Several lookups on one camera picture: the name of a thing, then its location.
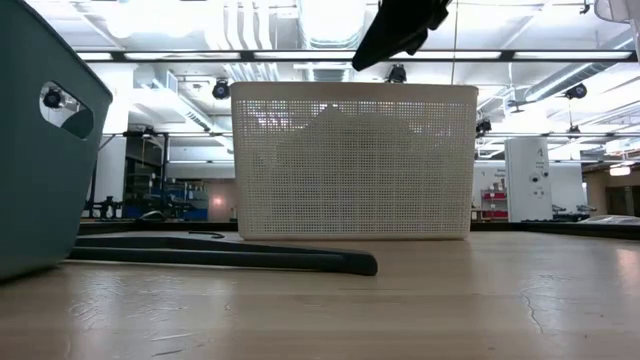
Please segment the teal plastic bin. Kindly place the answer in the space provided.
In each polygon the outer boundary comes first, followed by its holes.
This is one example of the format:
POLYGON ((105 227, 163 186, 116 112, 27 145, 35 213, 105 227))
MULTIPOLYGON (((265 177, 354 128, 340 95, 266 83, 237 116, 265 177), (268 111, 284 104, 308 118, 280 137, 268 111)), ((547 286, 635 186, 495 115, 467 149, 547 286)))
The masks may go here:
POLYGON ((0 0, 0 282, 70 254, 112 101, 25 0, 0 0), (61 108, 43 105, 49 88, 61 108))

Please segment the white perforated plastic basket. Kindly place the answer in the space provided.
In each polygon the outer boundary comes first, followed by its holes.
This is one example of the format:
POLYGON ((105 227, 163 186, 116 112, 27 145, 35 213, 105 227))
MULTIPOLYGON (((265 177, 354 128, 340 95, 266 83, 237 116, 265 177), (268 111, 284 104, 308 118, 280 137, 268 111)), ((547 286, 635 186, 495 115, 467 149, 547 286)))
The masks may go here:
POLYGON ((478 90, 238 82, 238 231, 247 240, 462 239, 478 90))

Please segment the white pillar with fixtures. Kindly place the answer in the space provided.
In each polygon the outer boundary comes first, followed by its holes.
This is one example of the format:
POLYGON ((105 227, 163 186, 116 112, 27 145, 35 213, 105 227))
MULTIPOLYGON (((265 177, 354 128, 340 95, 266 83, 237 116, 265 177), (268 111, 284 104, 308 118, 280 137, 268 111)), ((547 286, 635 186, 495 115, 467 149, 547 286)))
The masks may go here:
POLYGON ((551 220, 552 198, 547 139, 518 137, 505 142, 508 220, 551 220))

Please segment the red bins shelf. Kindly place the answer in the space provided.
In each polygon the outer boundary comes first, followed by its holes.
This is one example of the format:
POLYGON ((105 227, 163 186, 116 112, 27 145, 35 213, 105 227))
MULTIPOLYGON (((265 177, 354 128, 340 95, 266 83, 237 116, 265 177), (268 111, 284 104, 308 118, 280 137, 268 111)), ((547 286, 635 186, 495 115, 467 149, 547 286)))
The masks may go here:
POLYGON ((481 191, 480 218, 484 222, 508 220, 507 192, 487 189, 481 191))

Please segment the black metal background table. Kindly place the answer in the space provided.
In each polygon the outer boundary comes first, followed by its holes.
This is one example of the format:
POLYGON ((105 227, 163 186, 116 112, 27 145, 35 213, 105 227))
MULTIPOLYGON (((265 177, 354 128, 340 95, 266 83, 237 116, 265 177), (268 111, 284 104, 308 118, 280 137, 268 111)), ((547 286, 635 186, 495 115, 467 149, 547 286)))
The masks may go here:
POLYGON ((105 134, 84 210, 103 221, 227 221, 233 216, 232 137, 225 133, 105 134))

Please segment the dark grey clothes hanger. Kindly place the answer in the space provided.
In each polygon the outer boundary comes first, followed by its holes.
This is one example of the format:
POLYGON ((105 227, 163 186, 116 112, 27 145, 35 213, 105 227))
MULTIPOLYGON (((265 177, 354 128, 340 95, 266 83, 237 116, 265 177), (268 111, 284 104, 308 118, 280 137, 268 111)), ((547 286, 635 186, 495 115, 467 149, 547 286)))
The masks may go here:
POLYGON ((258 244, 225 240, 218 233, 186 236, 160 233, 83 235, 69 260, 139 264, 223 266, 304 270, 375 276, 378 262, 366 251, 305 246, 258 244))

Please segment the clear plastic bag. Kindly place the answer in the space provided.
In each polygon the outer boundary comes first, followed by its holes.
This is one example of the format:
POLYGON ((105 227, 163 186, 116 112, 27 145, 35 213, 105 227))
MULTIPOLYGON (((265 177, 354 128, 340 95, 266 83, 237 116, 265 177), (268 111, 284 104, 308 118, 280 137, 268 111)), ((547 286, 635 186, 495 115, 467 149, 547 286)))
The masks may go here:
POLYGON ((640 226, 640 217, 626 215, 599 215, 582 220, 584 224, 640 226))

